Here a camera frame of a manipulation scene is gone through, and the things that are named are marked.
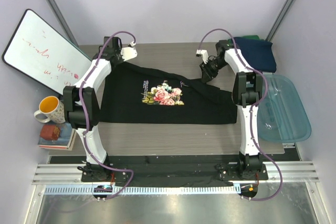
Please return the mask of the black printed t-shirt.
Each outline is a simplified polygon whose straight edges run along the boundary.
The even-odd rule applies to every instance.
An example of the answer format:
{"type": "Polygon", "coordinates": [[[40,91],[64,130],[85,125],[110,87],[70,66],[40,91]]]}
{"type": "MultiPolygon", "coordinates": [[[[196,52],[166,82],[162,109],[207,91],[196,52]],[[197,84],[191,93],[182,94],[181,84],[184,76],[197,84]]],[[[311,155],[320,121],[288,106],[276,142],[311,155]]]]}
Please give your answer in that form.
{"type": "Polygon", "coordinates": [[[100,120],[106,123],[237,122],[232,94],[199,79],[124,62],[105,79],[100,120]]]}

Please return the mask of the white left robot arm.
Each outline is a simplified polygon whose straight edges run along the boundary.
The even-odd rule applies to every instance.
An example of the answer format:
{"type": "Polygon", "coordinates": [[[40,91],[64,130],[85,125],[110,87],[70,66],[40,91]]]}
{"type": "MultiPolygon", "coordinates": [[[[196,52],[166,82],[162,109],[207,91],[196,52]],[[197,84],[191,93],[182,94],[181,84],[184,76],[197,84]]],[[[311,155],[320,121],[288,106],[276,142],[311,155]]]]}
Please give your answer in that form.
{"type": "Polygon", "coordinates": [[[85,165],[78,167],[82,171],[83,182],[107,181],[112,174],[98,130],[100,105],[96,90],[112,72],[112,68],[123,61],[122,49],[119,37],[105,38],[104,45],[84,76],[63,90],[65,119],[80,136],[86,152],[85,165]]]}

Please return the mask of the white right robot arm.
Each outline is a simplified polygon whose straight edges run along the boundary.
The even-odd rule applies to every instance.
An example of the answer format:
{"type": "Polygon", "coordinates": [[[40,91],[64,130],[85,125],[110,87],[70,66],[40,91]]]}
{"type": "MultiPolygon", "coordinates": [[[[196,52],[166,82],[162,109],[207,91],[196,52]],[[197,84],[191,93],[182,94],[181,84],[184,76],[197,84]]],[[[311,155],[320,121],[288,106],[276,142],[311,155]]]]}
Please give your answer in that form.
{"type": "Polygon", "coordinates": [[[213,80],[224,66],[230,66],[235,74],[232,100],[237,106],[241,125],[242,143],[237,164],[219,164],[222,181],[267,180],[266,166],[258,149],[257,113],[254,104],[263,97],[264,80],[243,57],[235,42],[220,40],[216,44],[217,56],[211,59],[206,50],[197,49],[196,55],[202,58],[200,68],[203,83],[213,80]]]}

